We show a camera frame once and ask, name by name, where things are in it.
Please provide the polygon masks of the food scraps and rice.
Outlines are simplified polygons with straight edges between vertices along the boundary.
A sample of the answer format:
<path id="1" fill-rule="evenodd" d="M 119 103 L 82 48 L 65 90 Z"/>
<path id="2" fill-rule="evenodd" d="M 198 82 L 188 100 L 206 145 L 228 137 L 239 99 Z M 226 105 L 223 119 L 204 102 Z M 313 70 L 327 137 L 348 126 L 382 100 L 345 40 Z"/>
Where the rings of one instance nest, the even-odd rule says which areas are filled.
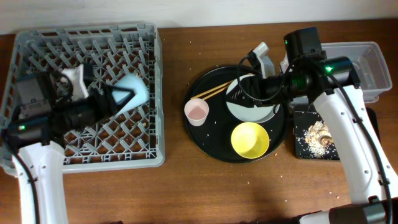
<path id="1" fill-rule="evenodd" d="M 315 156 L 324 156 L 334 140 L 329 132 L 327 125 L 322 121 L 316 121 L 305 132 L 305 142 L 308 150 Z"/>

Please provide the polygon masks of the pink plastic cup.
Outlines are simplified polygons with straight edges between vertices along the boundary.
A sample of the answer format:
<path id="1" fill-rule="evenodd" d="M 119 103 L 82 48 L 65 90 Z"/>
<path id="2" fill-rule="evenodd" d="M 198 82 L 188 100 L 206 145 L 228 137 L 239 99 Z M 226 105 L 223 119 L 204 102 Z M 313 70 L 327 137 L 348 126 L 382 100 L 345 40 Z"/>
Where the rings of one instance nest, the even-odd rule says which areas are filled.
<path id="1" fill-rule="evenodd" d="M 195 98 L 185 103 L 183 111 L 192 126 L 201 126 L 205 123 L 210 108 L 205 100 Z"/>

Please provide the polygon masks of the light blue plastic cup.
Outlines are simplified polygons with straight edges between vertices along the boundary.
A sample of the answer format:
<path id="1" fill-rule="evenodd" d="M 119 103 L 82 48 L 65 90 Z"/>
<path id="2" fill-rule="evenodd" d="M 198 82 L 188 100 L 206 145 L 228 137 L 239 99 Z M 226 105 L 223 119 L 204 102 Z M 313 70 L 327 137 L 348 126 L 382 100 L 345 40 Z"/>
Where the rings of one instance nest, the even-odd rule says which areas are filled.
<path id="1" fill-rule="evenodd" d="M 114 86 L 120 86 L 128 89 L 134 90 L 134 98 L 122 108 L 118 108 L 115 116 L 119 116 L 129 110 L 133 110 L 140 105 L 143 105 L 149 100 L 149 92 L 144 81 L 135 75 L 126 75 L 120 79 Z M 127 93 L 121 91 L 114 91 L 112 96 L 117 100 L 121 100 L 122 97 L 126 96 Z"/>

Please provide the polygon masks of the white round plate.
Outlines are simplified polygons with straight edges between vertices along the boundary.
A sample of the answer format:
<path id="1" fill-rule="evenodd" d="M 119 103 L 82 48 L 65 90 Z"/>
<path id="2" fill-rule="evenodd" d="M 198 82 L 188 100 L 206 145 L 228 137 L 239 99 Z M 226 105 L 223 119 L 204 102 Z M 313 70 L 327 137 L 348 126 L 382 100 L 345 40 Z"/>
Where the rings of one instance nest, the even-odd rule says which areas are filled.
<path id="1" fill-rule="evenodd" d="M 243 122 L 263 123 L 273 118 L 280 106 L 247 108 L 235 103 L 226 102 L 229 112 Z"/>

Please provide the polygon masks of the clear plastic waste bin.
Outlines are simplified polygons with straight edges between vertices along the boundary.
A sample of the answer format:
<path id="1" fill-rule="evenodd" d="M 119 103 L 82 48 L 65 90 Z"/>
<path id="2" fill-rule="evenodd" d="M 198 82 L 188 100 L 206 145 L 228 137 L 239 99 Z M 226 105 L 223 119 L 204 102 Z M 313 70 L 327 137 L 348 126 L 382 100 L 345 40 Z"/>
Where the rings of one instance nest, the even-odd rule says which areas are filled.
<path id="1" fill-rule="evenodd" d="M 322 43 L 328 58 L 348 57 L 360 79 L 365 103 L 374 103 L 379 95 L 392 88 L 384 56 L 375 42 Z"/>

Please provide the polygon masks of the grey dishwasher rack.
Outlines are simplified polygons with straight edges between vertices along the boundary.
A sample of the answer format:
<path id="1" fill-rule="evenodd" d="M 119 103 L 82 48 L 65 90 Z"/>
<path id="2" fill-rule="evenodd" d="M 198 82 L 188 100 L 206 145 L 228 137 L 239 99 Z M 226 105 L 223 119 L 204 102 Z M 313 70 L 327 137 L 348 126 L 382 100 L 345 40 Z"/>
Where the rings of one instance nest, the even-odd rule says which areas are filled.
<path id="1" fill-rule="evenodd" d="M 89 89 L 101 90 L 134 75 L 145 83 L 149 99 L 100 124 L 66 133 L 64 173 L 161 166 L 165 160 L 162 43 L 157 26 L 148 22 L 19 32 L 7 80 L 1 85 L 1 127 L 8 125 L 20 103 L 18 78 L 81 63 L 93 67 Z"/>

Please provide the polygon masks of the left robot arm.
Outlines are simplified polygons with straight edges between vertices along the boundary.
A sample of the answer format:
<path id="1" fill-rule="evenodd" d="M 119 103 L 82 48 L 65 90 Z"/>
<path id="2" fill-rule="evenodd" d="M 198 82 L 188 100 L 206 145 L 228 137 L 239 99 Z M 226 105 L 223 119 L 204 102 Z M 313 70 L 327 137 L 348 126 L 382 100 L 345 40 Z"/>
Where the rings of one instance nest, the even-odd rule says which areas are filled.
<path id="1" fill-rule="evenodd" d="M 146 84 L 125 75 L 103 93 L 88 91 L 83 75 L 66 69 L 60 76 L 71 84 L 71 95 L 56 101 L 52 87 L 36 92 L 44 100 L 25 105 L 28 118 L 12 121 L 2 138 L 13 153 L 19 174 L 23 223 L 68 223 L 63 189 L 64 135 L 127 112 L 149 99 Z"/>

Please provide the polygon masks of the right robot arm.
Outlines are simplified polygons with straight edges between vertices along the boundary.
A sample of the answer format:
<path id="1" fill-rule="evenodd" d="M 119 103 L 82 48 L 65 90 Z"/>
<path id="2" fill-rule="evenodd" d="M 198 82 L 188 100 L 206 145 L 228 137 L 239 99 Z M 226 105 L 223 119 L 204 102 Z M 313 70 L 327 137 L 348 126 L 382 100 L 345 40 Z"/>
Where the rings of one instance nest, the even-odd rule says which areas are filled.
<path id="1" fill-rule="evenodd" d="M 288 66 L 237 77 L 226 95 L 247 108 L 274 106 L 305 96 L 326 122 L 348 181 L 350 204 L 299 215 L 294 223 L 392 223 L 397 218 L 397 174 L 369 120 L 363 91 L 348 57 L 328 58 L 314 27 L 284 37 Z"/>

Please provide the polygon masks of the round black tray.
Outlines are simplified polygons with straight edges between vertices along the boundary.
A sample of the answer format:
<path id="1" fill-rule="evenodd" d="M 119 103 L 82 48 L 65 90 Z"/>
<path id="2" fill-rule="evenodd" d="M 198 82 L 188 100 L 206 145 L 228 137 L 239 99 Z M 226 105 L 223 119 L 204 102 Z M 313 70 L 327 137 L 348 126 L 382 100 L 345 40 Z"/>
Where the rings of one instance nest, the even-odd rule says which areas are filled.
<path id="1" fill-rule="evenodd" d="M 188 89 L 184 103 L 191 97 L 206 90 L 223 84 L 236 77 L 236 66 L 227 65 L 212 70 L 207 70 Z M 210 107 L 209 115 L 201 126 L 192 126 L 187 117 L 183 118 L 184 128 L 191 140 L 209 156 L 229 163 L 252 162 L 238 155 L 231 145 L 231 134 L 233 129 L 242 123 L 235 118 L 227 109 L 225 94 L 221 93 L 206 101 Z M 268 150 L 258 159 L 272 154 L 284 141 L 289 129 L 289 107 L 288 104 L 281 104 L 271 120 L 261 123 L 270 137 Z"/>

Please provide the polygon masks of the wooden chopstick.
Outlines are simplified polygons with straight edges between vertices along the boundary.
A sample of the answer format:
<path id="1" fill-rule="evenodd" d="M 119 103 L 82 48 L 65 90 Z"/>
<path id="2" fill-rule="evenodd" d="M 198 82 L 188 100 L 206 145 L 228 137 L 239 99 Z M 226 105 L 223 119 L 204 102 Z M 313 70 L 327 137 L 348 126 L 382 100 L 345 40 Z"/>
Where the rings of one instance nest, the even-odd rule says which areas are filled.
<path id="1" fill-rule="evenodd" d="M 191 96 L 191 97 L 190 97 L 190 100 L 194 100 L 194 99 L 201 99 L 201 100 L 203 100 L 204 97 L 206 97 L 206 96 L 210 95 L 211 93 L 213 93 L 213 92 L 219 90 L 220 88 L 224 88 L 224 87 L 226 87 L 226 86 L 229 88 L 229 86 L 230 86 L 233 82 L 236 82 L 236 81 L 237 81 L 237 79 L 235 78 L 234 80 L 230 80 L 230 81 L 228 81 L 228 82 L 226 82 L 226 83 L 223 83 L 223 84 L 221 84 L 221 85 L 218 85 L 218 86 L 216 86 L 216 87 L 214 87 L 214 88 L 211 88 L 211 89 L 209 89 L 209 90 L 207 90 L 207 91 L 204 91 L 203 93 L 197 94 L 197 95 L 195 95 L 195 96 Z"/>
<path id="2" fill-rule="evenodd" d="M 225 90 L 227 90 L 227 89 L 228 89 L 227 86 L 224 87 L 224 88 L 220 88 L 219 90 L 217 90 L 217 91 L 211 93 L 210 95 L 204 97 L 203 100 L 207 100 L 207 99 L 209 99 L 209 98 L 211 98 L 211 97 L 213 97 L 213 96 L 215 96 L 215 95 L 217 95 L 217 94 L 219 94 L 219 93 L 221 93 L 221 92 L 223 92 L 223 91 L 225 91 Z"/>

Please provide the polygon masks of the black rectangular waste bin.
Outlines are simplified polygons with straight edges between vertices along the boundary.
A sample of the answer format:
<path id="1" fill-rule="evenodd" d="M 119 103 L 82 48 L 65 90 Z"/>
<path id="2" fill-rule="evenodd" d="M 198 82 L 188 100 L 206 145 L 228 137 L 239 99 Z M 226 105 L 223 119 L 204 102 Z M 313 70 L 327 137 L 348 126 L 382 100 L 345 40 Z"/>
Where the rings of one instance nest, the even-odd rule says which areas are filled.
<path id="1" fill-rule="evenodd" d="M 330 131 L 315 110 L 305 111 L 296 107 L 292 116 L 294 153 L 298 159 L 340 160 Z"/>

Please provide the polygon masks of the yellow plastic bowl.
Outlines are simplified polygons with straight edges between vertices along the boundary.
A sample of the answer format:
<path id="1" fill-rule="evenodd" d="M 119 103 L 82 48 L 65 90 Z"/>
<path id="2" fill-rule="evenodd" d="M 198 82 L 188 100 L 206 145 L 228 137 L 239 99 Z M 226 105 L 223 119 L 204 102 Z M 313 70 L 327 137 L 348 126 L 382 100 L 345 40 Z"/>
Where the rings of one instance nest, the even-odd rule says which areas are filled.
<path id="1" fill-rule="evenodd" d="M 245 159 L 257 159 L 268 151 L 270 137 L 260 124 L 245 122 L 233 129 L 231 145 L 239 156 Z"/>

